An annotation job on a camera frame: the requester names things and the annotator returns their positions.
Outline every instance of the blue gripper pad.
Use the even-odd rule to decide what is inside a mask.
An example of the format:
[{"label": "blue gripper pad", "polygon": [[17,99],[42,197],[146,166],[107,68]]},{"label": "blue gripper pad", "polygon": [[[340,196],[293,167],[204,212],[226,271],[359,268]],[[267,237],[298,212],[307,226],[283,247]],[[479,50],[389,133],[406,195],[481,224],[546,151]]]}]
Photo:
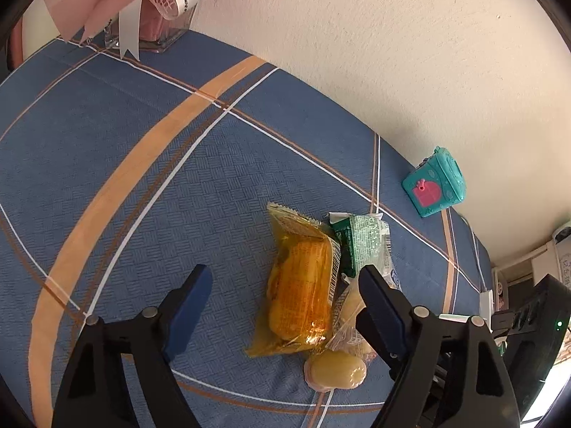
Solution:
[{"label": "blue gripper pad", "polygon": [[162,302],[159,310],[167,334],[163,347],[167,362],[186,350],[211,291],[212,273],[208,267],[199,264],[184,284],[172,290]]},{"label": "blue gripper pad", "polygon": [[406,325],[391,304],[388,294],[403,294],[398,290],[391,290],[381,274],[371,265],[365,266],[359,273],[359,293],[386,350],[402,359],[408,353]]}]

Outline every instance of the pink toy door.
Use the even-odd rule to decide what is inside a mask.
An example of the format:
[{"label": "pink toy door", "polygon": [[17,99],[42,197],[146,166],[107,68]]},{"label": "pink toy door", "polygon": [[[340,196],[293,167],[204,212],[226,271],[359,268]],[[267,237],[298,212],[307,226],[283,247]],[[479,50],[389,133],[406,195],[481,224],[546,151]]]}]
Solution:
[{"label": "pink toy door", "polygon": [[442,197],[442,190],[436,182],[430,180],[419,180],[416,186],[412,189],[415,194],[416,199],[419,201],[420,205],[427,208],[434,203],[438,203]]}]

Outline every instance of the yellow plastic wrapper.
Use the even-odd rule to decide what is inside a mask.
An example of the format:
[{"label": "yellow plastic wrapper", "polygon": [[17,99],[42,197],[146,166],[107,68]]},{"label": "yellow plastic wrapper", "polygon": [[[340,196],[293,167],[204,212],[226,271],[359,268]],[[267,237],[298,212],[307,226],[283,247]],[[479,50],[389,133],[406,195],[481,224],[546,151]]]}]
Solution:
[{"label": "yellow plastic wrapper", "polygon": [[274,203],[268,213],[278,255],[246,350],[250,357],[313,349],[330,338],[341,257],[326,225]]}]

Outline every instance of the white ribbon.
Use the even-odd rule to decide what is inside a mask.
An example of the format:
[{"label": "white ribbon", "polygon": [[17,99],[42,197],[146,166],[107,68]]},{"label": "white ribbon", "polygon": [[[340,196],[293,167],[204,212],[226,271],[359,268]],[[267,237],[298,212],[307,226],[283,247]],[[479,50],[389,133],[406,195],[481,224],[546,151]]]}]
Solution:
[{"label": "white ribbon", "polygon": [[[119,55],[121,59],[129,50],[137,61],[139,59],[139,21],[141,20],[141,3],[143,0],[133,0],[125,8],[119,11]],[[161,16],[167,20],[173,20],[190,11],[198,0],[175,0],[176,12],[168,11],[169,8],[160,2],[150,0]]]}]

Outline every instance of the textured wall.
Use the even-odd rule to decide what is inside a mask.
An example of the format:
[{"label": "textured wall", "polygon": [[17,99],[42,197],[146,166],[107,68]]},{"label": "textured wall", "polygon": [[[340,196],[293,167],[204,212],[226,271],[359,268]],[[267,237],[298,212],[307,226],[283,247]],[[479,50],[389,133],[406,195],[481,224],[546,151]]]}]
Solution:
[{"label": "textured wall", "polygon": [[193,28],[290,71],[413,163],[446,146],[492,259],[570,214],[571,55],[535,0],[205,0]]}]

